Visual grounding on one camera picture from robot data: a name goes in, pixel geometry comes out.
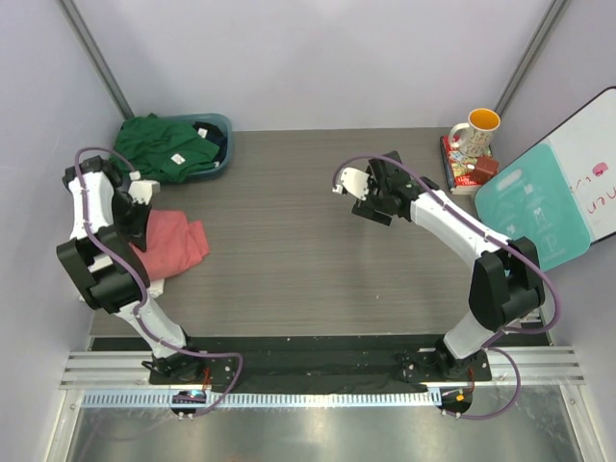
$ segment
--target pink cloth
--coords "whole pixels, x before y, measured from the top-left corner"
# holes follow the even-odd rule
[[[180,274],[210,253],[203,223],[189,223],[186,214],[178,210],[152,210],[145,238],[147,251],[134,246],[133,250],[151,281]]]

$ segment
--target coffee mug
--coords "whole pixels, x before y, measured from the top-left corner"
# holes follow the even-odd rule
[[[488,152],[494,132],[501,125],[501,118],[494,111],[480,108],[471,111],[469,121],[458,123],[449,132],[449,145],[469,157],[483,156]]]

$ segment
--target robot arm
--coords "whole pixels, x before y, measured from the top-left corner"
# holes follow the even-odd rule
[[[397,152],[390,157],[401,163]],[[444,375],[457,375],[496,332],[526,316],[545,300],[543,284],[522,262],[485,237],[489,234],[509,244],[538,265],[534,244],[521,238],[511,241],[449,202],[438,186],[422,178],[448,205],[483,230],[484,236],[467,227],[439,204],[406,172],[381,160],[370,160],[366,172],[344,168],[334,193],[356,197],[352,213],[389,225],[393,216],[415,222],[437,236],[473,269],[470,312],[436,345],[437,361]]]
[[[159,184],[141,180],[139,173],[134,172],[131,173],[133,181],[125,191],[120,171],[100,157],[85,160],[81,170],[88,190],[90,230],[103,245],[128,262],[148,287],[145,268],[128,243],[145,250],[150,200]],[[201,374],[200,359],[177,353],[145,335],[133,313],[141,301],[139,285],[126,269],[101,252],[86,233],[82,190],[74,167],[66,169],[63,182],[73,196],[75,219],[70,240],[58,245],[57,254],[84,301],[91,309],[103,308],[137,330],[152,349],[153,360],[144,365],[153,372],[180,379]],[[165,315],[151,296],[147,296],[139,316],[157,339],[174,347],[192,349],[190,338]]]

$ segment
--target mug handle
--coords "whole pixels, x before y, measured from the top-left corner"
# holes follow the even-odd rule
[[[471,125],[469,125],[467,122],[458,123],[457,125],[453,126],[453,128],[449,132],[449,146],[451,146],[452,149],[459,149],[460,146],[464,144],[469,128],[471,128]],[[455,134],[458,132],[462,132],[460,134],[460,139],[458,141],[454,141],[453,137],[455,137]]]

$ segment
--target green clothing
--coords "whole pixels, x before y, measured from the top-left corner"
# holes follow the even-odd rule
[[[141,178],[182,183],[191,173],[213,168],[219,147],[201,138],[188,122],[150,114],[126,120],[117,133],[114,149],[141,172]],[[128,172],[124,163],[113,162]]]

